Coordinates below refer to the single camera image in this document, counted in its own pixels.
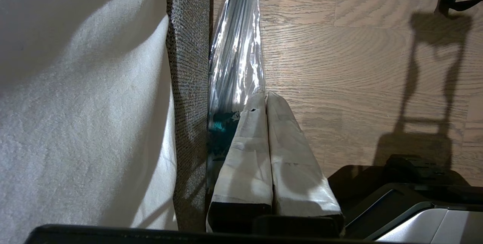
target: silver panel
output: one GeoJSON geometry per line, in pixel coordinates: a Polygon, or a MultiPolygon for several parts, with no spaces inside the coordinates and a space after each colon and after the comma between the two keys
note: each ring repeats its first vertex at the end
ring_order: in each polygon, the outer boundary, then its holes
{"type": "Polygon", "coordinates": [[[424,210],[376,241],[421,244],[483,243],[483,212],[424,210]]]}
{"type": "Polygon", "coordinates": [[[446,212],[447,209],[438,208],[421,211],[376,241],[431,243],[446,212]]]}
{"type": "Polygon", "coordinates": [[[483,243],[483,212],[449,210],[431,243],[483,243]]]}

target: white cloth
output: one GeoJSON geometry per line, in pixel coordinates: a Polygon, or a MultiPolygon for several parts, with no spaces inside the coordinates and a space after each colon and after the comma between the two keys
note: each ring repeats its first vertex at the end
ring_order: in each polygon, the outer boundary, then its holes
{"type": "Polygon", "coordinates": [[[0,243],[176,230],[166,0],[0,0],[0,243]]]}

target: clear plastic bag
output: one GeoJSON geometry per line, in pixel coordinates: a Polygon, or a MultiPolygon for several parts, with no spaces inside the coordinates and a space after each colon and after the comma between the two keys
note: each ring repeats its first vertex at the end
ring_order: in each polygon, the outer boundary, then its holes
{"type": "Polygon", "coordinates": [[[207,191],[212,191],[248,97],[265,90],[259,0],[225,0],[210,55],[207,191]]]}

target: wooden floor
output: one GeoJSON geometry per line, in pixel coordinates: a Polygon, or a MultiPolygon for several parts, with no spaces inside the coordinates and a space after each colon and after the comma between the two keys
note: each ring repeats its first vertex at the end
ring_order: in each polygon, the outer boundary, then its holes
{"type": "Polygon", "coordinates": [[[260,0],[267,88],[327,177],[404,149],[483,186],[483,3],[437,1],[260,0]]]}

